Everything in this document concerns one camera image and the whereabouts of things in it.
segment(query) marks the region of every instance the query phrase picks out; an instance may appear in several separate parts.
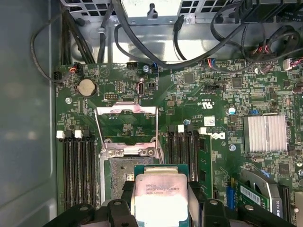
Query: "chipset heatsink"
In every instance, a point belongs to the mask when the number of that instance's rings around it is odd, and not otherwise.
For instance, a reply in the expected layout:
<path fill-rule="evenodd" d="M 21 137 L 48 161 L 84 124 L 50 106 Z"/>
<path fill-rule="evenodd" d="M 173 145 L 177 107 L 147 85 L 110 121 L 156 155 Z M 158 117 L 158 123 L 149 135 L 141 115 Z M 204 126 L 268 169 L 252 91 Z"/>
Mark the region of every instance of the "chipset heatsink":
<path fill-rule="evenodd" d="M 287 150 L 286 122 L 283 115 L 243 118 L 247 152 L 278 152 Z"/>

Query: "screw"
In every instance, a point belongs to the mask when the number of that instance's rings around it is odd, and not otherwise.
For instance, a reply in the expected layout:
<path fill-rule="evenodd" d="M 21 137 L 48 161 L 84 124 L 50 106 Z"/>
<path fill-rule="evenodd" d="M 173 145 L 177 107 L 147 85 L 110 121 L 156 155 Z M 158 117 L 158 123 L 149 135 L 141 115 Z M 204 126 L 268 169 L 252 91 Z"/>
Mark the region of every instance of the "screw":
<path fill-rule="evenodd" d="M 110 151 L 108 151 L 108 155 L 109 155 L 110 157 L 112 157 L 112 156 L 115 155 L 115 152 L 114 152 L 113 150 L 110 150 Z"/>
<path fill-rule="evenodd" d="M 245 209 L 247 209 L 247 210 L 254 210 L 253 206 L 250 206 L 250 205 L 245 205 Z"/>
<path fill-rule="evenodd" d="M 88 209 L 89 209 L 88 207 L 81 207 L 80 208 L 81 211 L 85 211 L 85 210 L 88 210 Z"/>
<path fill-rule="evenodd" d="M 152 156 L 152 155 L 154 155 L 154 152 L 153 152 L 153 150 L 149 150 L 149 151 L 147 152 L 147 154 L 148 154 L 149 156 Z"/>
<path fill-rule="evenodd" d="M 212 205 L 218 205 L 218 201 L 216 200 L 210 200 L 209 203 Z"/>
<path fill-rule="evenodd" d="M 150 67 L 148 65 L 144 65 L 142 68 L 143 72 L 149 72 L 150 71 Z"/>
<path fill-rule="evenodd" d="M 67 98 L 65 99 L 65 102 L 66 102 L 67 104 L 71 104 L 72 100 L 71 100 L 71 98 L 67 97 Z"/>
<path fill-rule="evenodd" d="M 191 21 L 191 19 L 189 18 L 189 17 L 187 17 L 187 18 L 185 18 L 185 24 L 187 24 L 187 25 L 189 25 L 190 24 L 190 21 Z"/>
<path fill-rule="evenodd" d="M 236 145 L 231 144 L 231 145 L 229 145 L 228 149 L 229 149 L 230 151 L 235 151 L 235 150 L 237 149 L 237 147 L 236 147 Z"/>

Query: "motherboard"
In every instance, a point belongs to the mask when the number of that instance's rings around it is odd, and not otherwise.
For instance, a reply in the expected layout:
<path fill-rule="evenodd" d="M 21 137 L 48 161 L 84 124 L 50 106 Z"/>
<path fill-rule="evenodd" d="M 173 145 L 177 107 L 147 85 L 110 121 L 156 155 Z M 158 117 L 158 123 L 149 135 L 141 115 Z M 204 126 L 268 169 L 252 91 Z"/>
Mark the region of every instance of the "motherboard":
<path fill-rule="evenodd" d="M 226 70 L 246 64 L 216 62 Z M 256 65 L 240 74 L 205 62 L 180 70 L 81 65 L 55 91 L 59 213 L 120 198 L 135 165 L 188 164 L 188 179 L 208 198 L 231 209 L 259 204 L 296 224 L 303 218 L 303 96 L 292 90 L 301 79 L 301 66 L 283 71 L 277 61 L 267 73 Z M 252 172 L 280 200 L 248 185 Z"/>

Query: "usb port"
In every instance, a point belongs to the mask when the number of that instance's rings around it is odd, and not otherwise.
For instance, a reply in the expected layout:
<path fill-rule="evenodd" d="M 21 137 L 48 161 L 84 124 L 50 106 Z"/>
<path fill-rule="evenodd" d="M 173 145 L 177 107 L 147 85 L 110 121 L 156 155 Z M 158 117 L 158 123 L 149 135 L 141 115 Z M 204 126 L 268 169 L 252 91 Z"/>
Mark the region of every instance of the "usb port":
<path fill-rule="evenodd" d="M 138 83 L 138 94 L 139 95 L 144 95 L 144 84 L 143 83 Z"/>

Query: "blue connector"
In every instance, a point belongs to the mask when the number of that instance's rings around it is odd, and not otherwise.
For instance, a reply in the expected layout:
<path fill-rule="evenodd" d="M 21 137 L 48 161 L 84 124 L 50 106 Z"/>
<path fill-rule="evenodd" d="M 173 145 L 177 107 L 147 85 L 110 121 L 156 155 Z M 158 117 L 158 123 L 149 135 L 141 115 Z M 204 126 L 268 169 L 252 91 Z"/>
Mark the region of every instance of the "blue connector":
<path fill-rule="evenodd" d="M 250 114 L 251 115 L 256 115 L 256 114 L 259 114 L 259 111 L 258 110 L 251 110 Z"/>
<path fill-rule="evenodd" d="M 226 187 L 226 205 L 230 209 L 235 209 L 235 191 L 232 187 Z"/>

